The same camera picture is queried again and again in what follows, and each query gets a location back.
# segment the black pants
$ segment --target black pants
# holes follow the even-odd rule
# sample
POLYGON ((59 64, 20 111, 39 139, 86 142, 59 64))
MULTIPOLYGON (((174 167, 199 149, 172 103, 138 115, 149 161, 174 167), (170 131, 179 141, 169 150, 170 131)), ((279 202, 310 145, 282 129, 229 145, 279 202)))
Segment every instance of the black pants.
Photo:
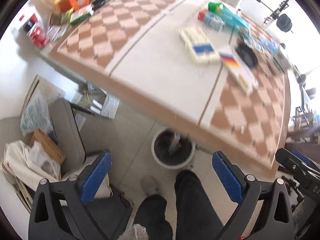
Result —
MULTIPOLYGON (((210 240, 223 225, 200 180, 191 171, 181 171, 174 184, 177 207, 176 240, 210 240)), ((146 228, 149 240, 172 240, 172 228, 165 220, 167 201, 160 195, 146 198, 138 208, 134 224, 146 228)))

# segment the tiled floor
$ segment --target tiled floor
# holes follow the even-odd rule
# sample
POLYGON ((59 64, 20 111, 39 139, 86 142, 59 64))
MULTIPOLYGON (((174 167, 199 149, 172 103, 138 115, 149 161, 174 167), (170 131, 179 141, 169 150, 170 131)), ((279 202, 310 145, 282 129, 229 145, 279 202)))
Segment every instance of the tiled floor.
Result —
MULTIPOLYGON (((134 203, 129 223, 132 224, 135 213, 145 198, 140 187, 140 178, 144 175, 152 175, 159 181, 162 195, 168 201, 166 219, 171 223, 175 236, 177 211, 174 182, 178 172, 162 168, 151 154, 153 136, 161 128, 163 125, 156 120, 121 103, 114 120, 89 116, 80 133, 87 152, 108 149, 112 154, 113 165, 109 172, 110 182, 124 191, 127 198, 134 203)), ((210 154, 197 150, 194 172, 201 180, 222 223, 225 224, 237 204, 229 199, 212 168, 211 158, 210 154)), ((244 236, 250 233, 261 204, 258 203, 244 236)))

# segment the orange box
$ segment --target orange box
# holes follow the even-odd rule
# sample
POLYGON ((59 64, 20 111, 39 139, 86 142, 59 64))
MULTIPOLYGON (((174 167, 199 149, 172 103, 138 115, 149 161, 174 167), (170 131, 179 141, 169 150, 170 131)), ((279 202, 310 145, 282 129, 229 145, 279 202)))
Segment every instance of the orange box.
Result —
POLYGON ((88 5, 90 3, 90 0, 64 0, 60 3, 58 3, 58 6, 60 10, 65 13, 66 11, 73 8, 74 12, 79 10, 80 8, 88 5))

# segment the trash can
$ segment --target trash can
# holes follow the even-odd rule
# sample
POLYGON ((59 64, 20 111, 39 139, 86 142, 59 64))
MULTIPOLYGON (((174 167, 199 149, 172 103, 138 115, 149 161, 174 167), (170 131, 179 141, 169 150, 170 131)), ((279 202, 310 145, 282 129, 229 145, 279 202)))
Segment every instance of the trash can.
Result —
POLYGON ((189 138, 165 128, 154 136, 151 150, 159 165, 169 170, 178 170, 192 160, 195 153, 195 143, 189 138))

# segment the table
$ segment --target table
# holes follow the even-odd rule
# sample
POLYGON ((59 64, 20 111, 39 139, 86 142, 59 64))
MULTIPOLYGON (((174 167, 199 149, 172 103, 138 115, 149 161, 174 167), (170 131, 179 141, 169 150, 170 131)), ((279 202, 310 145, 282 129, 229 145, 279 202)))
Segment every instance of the table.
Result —
MULTIPOLYGON (((227 69, 194 65, 178 38, 177 28, 202 25, 196 16, 209 1, 217 0, 111 2, 62 38, 49 57, 207 149, 268 173, 275 151, 261 158, 210 125, 227 69)), ((206 33, 216 49, 236 45, 232 29, 206 33)))

